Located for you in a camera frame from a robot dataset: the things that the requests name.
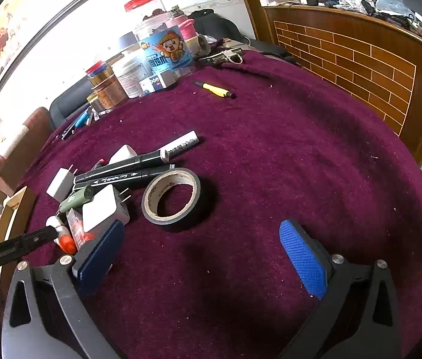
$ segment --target white power adapter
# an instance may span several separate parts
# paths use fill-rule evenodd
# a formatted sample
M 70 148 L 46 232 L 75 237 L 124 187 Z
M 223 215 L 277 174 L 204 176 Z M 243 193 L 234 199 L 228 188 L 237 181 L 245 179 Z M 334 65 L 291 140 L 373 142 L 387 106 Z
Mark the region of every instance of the white power adapter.
M 119 192 L 113 185 L 106 186 L 93 197 L 93 201 L 83 205 L 83 229 L 89 232 L 106 229 L 114 220 L 126 225 L 129 222 L 128 208 L 122 203 Z
M 60 168 L 46 191 L 48 195 L 58 202 L 63 202 L 73 187 L 74 175 L 78 169 L 74 170 L 74 173 L 71 173 L 70 170 L 72 167 L 73 165 L 67 170 L 65 168 Z
M 131 147 L 125 144 L 121 147 L 116 153 L 111 157 L 108 164 L 112 165 L 113 163 L 124 161 L 126 159 L 134 158 L 137 156 L 136 151 L 134 151 Z

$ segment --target orange cap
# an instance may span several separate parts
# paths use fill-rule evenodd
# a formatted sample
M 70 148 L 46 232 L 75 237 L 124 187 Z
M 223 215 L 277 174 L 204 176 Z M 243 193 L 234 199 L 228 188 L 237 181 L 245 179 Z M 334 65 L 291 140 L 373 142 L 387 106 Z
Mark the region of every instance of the orange cap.
M 67 254 L 76 254 L 76 244 L 70 235 L 63 235 L 59 238 L 59 246 Z

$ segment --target brown chair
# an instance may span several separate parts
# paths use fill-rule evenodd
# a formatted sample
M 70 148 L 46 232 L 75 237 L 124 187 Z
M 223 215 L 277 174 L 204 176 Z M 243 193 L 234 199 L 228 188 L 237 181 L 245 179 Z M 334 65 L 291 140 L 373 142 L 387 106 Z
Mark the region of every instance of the brown chair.
M 28 129 L 15 144 L 7 158 L 0 155 L 0 190 L 11 197 L 30 164 L 53 131 L 49 111 L 39 107 L 23 123 Z

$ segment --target blue label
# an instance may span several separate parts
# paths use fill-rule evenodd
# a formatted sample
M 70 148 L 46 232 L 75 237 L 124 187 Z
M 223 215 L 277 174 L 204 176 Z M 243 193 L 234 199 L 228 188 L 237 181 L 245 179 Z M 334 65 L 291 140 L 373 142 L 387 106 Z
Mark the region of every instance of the blue label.
M 153 33 L 140 40 L 140 46 L 155 74 L 168 69 L 179 70 L 193 62 L 178 26 Z

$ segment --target brick pattern panel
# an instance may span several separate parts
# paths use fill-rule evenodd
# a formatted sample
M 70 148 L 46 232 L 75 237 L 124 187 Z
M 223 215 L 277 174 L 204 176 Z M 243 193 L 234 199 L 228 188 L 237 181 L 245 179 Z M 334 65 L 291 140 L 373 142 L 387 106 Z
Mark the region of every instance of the brick pattern panel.
M 301 66 L 366 104 L 401 133 L 414 88 L 414 64 L 337 33 L 280 21 L 274 26 L 279 44 Z

